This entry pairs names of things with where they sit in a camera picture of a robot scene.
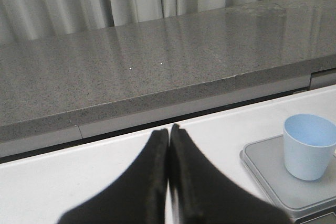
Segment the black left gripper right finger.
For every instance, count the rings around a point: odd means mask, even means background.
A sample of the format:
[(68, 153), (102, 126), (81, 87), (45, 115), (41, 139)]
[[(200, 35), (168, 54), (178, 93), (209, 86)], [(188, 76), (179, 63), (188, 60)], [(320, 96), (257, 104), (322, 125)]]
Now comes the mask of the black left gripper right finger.
[(171, 129), (169, 156), (170, 189), (179, 223), (291, 223), (284, 211), (221, 173), (177, 124)]

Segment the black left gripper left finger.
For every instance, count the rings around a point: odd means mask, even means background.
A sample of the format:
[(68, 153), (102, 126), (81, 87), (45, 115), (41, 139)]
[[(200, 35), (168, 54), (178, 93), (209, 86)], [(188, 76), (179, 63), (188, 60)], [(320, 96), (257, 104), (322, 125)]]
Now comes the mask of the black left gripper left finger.
[(59, 223), (164, 223), (168, 149), (168, 131), (153, 131), (116, 181), (63, 214)]

